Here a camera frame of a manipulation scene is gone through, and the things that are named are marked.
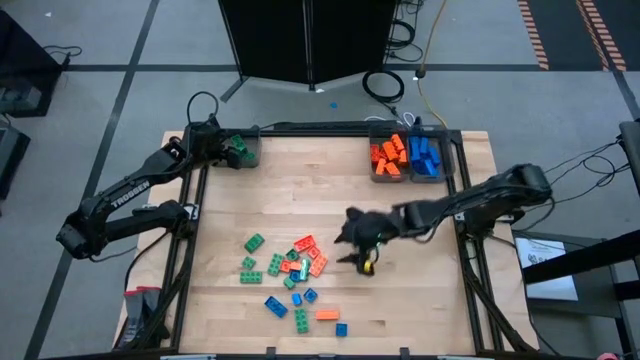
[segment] gray floor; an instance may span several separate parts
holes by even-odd
[[[74,64],[128,64],[149,4],[150,0],[15,0],[5,8],[42,45],[82,46],[85,52],[73,59]],[[437,7],[436,1],[428,1],[420,15],[419,46],[426,41]],[[452,1],[441,21],[429,63],[536,63],[515,2]],[[215,1],[160,0],[141,64],[230,64],[232,59]],[[398,109],[433,121],[412,74],[399,75],[407,91]],[[625,77],[640,94],[640,74]],[[33,142],[2,204],[2,359],[24,354],[61,254],[55,233],[82,196],[123,78],[117,72],[66,73],[45,118],[16,121],[16,127]],[[98,188],[136,169],[157,148],[164,131],[183,128],[186,101],[194,92],[208,90],[220,96],[236,80],[237,74],[230,72],[135,74]],[[387,110],[364,93],[360,80],[351,77],[322,84],[324,93],[309,93],[303,87],[250,79],[228,103],[221,104],[219,119],[227,127],[248,127],[276,121],[387,117]],[[379,92],[391,93],[396,86],[383,77],[372,78],[372,83]],[[632,119],[610,73],[431,72],[425,85],[432,104],[451,128],[489,131],[500,170],[520,162],[549,167],[612,141],[618,122]],[[206,98],[196,101],[194,118],[206,116],[210,106]],[[624,161],[618,148],[606,154],[618,165]],[[576,171],[558,182],[555,196],[572,196],[596,180]],[[144,202],[137,199],[129,207]],[[639,210],[627,172],[606,188],[559,205],[536,230],[613,237],[637,229]],[[115,253],[134,242],[124,240],[106,252]],[[73,263],[42,357],[110,349],[130,261],[131,256],[125,256],[104,264]],[[618,270],[623,280],[635,279],[629,266]],[[639,309],[638,304],[629,304],[632,318],[640,318]],[[534,317],[542,334],[563,354],[596,356],[619,351],[610,321],[558,314]],[[635,335],[640,343],[640,334]]]

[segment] plastic bin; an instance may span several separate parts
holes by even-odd
[[[416,183],[440,183],[447,179],[447,176],[453,175],[455,168],[453,163],[453,156],[451,153],[451,140],[446,130],[423,130],[420,128],[413,128],[409,131],[407,138],[426,138],[428,141],[428,147],[430,151],[434,149],[437,151],[439,164],[435,169],[437,175],[428,175],[421,173],[414,163],[411,161],[413,151],[411,144],[409,144],[409,164],[410,164],[410,179]]]
[[[405,149],[407,148],[407,129],[402,127],[377,127],[372,126],[369,129],[369,162],[371,163],[371,145],[378,145],[382,149],[382,144],[386,141],[391,141],[391,136],[393,134],[398,134],[400,139],[402,140]],[[397,165],[398,170],[400,170],[400,175],[391,175],[385,173],[383,175],[376,174],[376,165],[371,163],[370,166],[370,176],[373,182],[377,183],[398,183],[407,180],[409,177],[409,165],[400,166]]]

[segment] wooden table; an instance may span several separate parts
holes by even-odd
[[[168,132],[164,141],[179,135]],[[487,133],[464,132],[463,138],[472,183],[495,174]],[[373,278],[358,275],[353,265],[335,262],[352,250],[349,245],[333,244],[347,207],[388,211],[391,204],[447,195],[445,184],[376,184],[368,174],[368,139],[344,137],[267,137],[258,168],[211,168],[180,352],[264,354],[266,347],[275,346],[278,354],[398,354],[400,347],[409,347],[416,355],[474,354],[450,219],[440,225],[429,244],[396,240],[384,247]],[[192,177],[192,194],[197,177]],[[461,189],[459,177],[456,182]],[[180,185],[176,180],[154,187],[149,202],[178,199]],[[162,231],[142,234],[139,250]],[[506,225],[498,225],[495,231],[512,239]],[[257,260],[254,270],[264,271],[263,283],[243,285],[240,264],[248,254],[243,245],[255,233],[266,239],[252,255]],[[285,254],[307,234],[313,234],[330,261],[319,278],[310,276],[307,284],[294,289],[303,293],[312,287],[318,293],[314,304],[304,305],[310,331],[299,335],[292,291],[282,284],[284,275],[272,277],[266,270],[273,253]],[[169,242],[164,240],[141,258],[131,273],[130,288],[161,286]],[[515,251],[495,241],[485,244],[498,307],[522,337],[537,347]],[[271,295],[289,308],[284,319],[264,305]],[[485,346],[491,348],[480,301],[478,308]],[[317,309],[339,309],[340,322],[349,326],[348,337],[335,336],[334,321],[316,321]],[[167,316],[169,328],[174,316],[175,306]],[[125,317],[123,311],[121,322]]]

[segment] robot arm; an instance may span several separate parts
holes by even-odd
[[[356,270],[373,276],[371,259],[379,244],[391,239],[413,238],[429,233],[447,217],[464,214],[466,230],[474,236],[486,236],[495,221],[523,206],[539,205],[551,197],[551,186],[538,166],[516,165],[502,174],[457,194],[441,199],[412,201],[394,205],[391,213],[363,213],[347,209],[347,221],[336,243],[351,243],[356,252],[338,260],[356,265]]]
[[[215,117],[193,122],[184,130],[184,138],[172,138],[154,152],[142,167],[118,183],[87,198],[65,220],[56,236],[76,259],[99,255],[104,247],[128,236],[157,227],[176,233],[188,230],[189,213],[176,201],[167,201],[155,209],[135,212],[133,216],[107,222],[108,217],[129,201],[154,185],[165,184],[185,176],[196,167],[226,160],[229,167],[239,168],[240,153],[224,146],[228,138]]]

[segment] green lego brick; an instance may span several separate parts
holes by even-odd
[[[311,269],[311,260],[304,258],[300,261],[300,281],[307,281]]]
[[[307,311],[305,309],[296,309],[296,328],[298,329],[298,333],[306,333],[309,332],[309,321],[307,320]]]
[[[291,290],[294,286],[296,286],[296,283],[294,283],[293,280],[291,280],[291,278],[287,276],[286,278],[284,278],[284,286],[286,286],[287,289]]]
[[[273,254],[267,273],[271,276],[278,276],[278,273],[280,272],[280,265],[282,264],[282,260],[284,260],[284,256],[280,254]]]
[[[253,266],[255,264],[256,264],[256,261],[253,260],[252,258],[248,257],[248,256],[245,257],[244,260],[242,260],[242,267],[245,268],[245,269],[251,270],[251,269],[253,269]]]
[[[287,253],[287,260],[296,261],[299,257],[300,256],[298,255],[298,253],[293,249],[289,250],[289,252]]]
[[[241,284],[262,284],[262,272],[243,271],[240,273]]]
[[[262,237],[262,235],[255,234],[251,237],[251,239],[249,239],[249,241],[247,241],[246,244],[244,244],[244,248],[247,249],[250,254],[253,254],[253,252],[256,251],[256,249],[259,248],[260,245],[262,245],[262,243],[264,243],[264,238]]]
[[[233,147],[240,152],[247,150],[247,145],[244,143],[244,140],[242,140],[240,135],[233,135],[231,137],[231,143],[233,144]]]

